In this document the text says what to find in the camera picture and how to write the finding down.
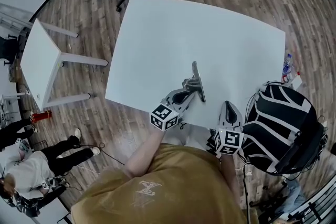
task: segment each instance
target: mustard yellow t-shirt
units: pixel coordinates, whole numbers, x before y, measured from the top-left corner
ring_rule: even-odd
[[[75,224],[246,223],[208,152],[162,145],[148,173],[106,171],[71,208]]]

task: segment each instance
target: black backpack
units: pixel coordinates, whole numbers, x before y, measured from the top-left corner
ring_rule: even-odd
[[[272,175],[310,169],[327,143],[315,108],[299,92],[267,83],[248,105],[242,145],[254,166]]]

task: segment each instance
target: white t-shirt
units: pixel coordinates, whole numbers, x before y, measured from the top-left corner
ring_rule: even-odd
[[[42,198],[43,194],[34,188],[55,176],[41,151],[32,153],[22,161],[18,150],[13,151],[7,157],[5,169],[6,173],[12,174],[15,178],[15,190],[26,199]]]

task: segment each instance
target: water bottle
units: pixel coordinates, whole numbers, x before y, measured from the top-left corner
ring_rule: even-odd
[[[287,75],[292,70],[292,55],[287,54],[287,58],[285,59],[283,63],[283,69],[282,69],[282,75]]]

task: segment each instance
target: wooden floor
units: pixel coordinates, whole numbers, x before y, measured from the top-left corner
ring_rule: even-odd
[[[336,142],[336,0],[189,0],[206,3],[251,16],[286,32],[286,50],[293,54],[294,64],[301,71],[304,84],[301,92],[313,103],[318,115],[328,122],[328,149]],[[117,0],[51,0],[38,14],[42,22],[50,23],[79,33],[73,39],[51,33],[56,44],[64,52],[104,58],[111,61],[118,31],[122,22],[116,12]],[[40,132],[33,141],[46,140],[53,145],[72,135],[74,129],[82,130],[86,144],[104,142],[106,152],[125,162],[134,150],[149,135],[148,115],[124,107],[104,98],[109,67],[95,67],[70,63],[59,72],[52,97],[89,92],[88,101],[51,108],[53,118],[37,124]],[[15,70],[19,88],[25,90],[19,69]],[[31,98],[23,99],[23,108],[36,110]],[[304,192],[310,196],[334,173],[332,159],[325,151],[322,160],[312,171],[300,175]],[[101,154],[83,164],[95,172],[106,166],[119,168],[121,165]],[[263,185],[273,185],[279,177],[249,167],[250,200],[259,199]],[[96,173],[75,167],[67,176],[70,184],[86,189],[97,177]],[[62,195],[66,205],[71,206],[82,191],[69,189]]]

